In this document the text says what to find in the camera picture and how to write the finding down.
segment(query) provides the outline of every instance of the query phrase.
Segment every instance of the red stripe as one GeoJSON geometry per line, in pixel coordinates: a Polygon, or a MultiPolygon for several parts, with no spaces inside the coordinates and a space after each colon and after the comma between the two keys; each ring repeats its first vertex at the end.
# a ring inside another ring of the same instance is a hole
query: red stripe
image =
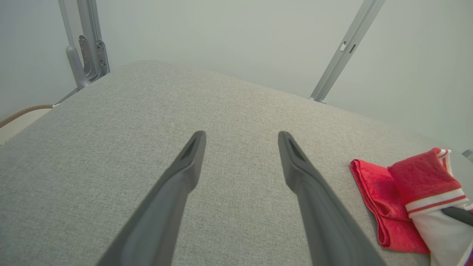
{"type": "Polygon", "coordinates": [[[442,155],[442,156],[439,156],[439,158],[442,158],[442,157],[444,157],[444,156],[447,155],[447,154],[448,154],[448,150],[445,150],[445,154],[442,155]]]}
{"type": "Polygon", "coordinates": [[[441,202],[437,202],[437,203],[433,203],[433,204],[430,204],[430,205],[427,205],[427,206],[424,206],[424,207],[421,207],[421,208],[414,209],[412,211],[408,211],[407,213],[411,214],[411,213],[414,213],[414,212],[422,211],[422,210],[425,210],[425,209],[429,209],[429,208],[432,208],[432,207],[435,207],[435,206],[447,204],[447,203],[454,202],[454,201],[457,201],[457,200],[461,200],[461,199],[464,199],[464,198],[466,198],[466,195],[459,196],[459,197],[449,199],[449,200],[445,200],[445,201],[441,201],[441,202]]]}
{"type": "Polygon", "coordinates": [[[439,149],[438,152],[437,152],[437,157],[441,158],[442,156],[444,156],[444,154],[440,155],[440,153],[442,153],[442,152],[443,152],[442,149],[439,149]]]}

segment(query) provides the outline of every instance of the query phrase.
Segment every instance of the brown cable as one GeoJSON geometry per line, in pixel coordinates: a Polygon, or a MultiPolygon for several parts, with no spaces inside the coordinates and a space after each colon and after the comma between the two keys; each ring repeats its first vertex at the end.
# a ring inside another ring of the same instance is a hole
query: brown cable
{"type": "Polygon", "coordinates": [[[53,105],[37,105],[37,106],[33,106],[33,107],[28,107],[26,109],[23,109],[23,110],[19,111],[16,114],[13,114],[13,115],[7,117],[6,119],[2,120],[0,122],[0,128],[2,128],[6,124],[12,122],[13,120],[15,120],[15,119],[19,118],[20,116],[22,116],[24,114],[27,114],[29,112],[40,110],[40,109],[52,109],[52,108],[53,108],[53,105]]]}

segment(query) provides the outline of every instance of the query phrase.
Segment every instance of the gray fabric surface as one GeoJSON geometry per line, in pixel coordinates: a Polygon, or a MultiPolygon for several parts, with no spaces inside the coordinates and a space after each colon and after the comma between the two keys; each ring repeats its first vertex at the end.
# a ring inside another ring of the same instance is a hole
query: gray fabric surface
{"type": "MultiPolygon", "coordinates": [[[[309,265],[277,134],[289,131],[388,265],[426,255],[381,250],[352,159],[389,166],[437,141],[208,71],[157,61],[122,67],[0,147],[0,265],[93,265],[192,133],[207,149],[174,265],[309,265]]],[[[473,193],[473,164],[452,153],[473,193]]]]}

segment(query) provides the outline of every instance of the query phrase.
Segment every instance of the red cloth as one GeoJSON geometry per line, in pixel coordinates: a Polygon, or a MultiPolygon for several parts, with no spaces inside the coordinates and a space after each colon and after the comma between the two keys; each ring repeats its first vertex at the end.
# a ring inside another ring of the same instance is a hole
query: red cloth
{"type": "MultiPolygon", "coordinates": [[[[442,151],[439,148],[433,148],[387,168],[394,177],[404,205],[462,187],[448,172],[449,150],[444,150],[445,154],[441,154],[442,151]]],[[[466,198],[463,192],[456,196],[466,198]]],[[[433,203],[440,205],[443,202],[434,201],[433,203]]]]}
{"type": "Polygon", "coordinates": [[[381,246],[395,251],[430,254],[429,248],[409,219],[387,168],[353,160],[350,169],[366,206],[376,218],[381,246]]]}

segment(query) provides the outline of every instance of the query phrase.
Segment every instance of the folded towel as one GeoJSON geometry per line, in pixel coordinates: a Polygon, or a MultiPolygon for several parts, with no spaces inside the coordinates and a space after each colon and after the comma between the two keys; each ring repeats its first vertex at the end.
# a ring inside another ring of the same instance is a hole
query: folded towel
{"type": "Polygon", "coordinates": [[[387,249],[429,254],[386,168],[362,160],[350,164],[361,196],[378,224],[378,241],[387,249]]]}
{"type": "Polygon", "coordinates": [[[450,151],[434,148],[388,167],[399,195],[430,249],[432,266],[473,265],[473,227],[442,213],[466,209],[468,199],[453,178],[450,151]]]}

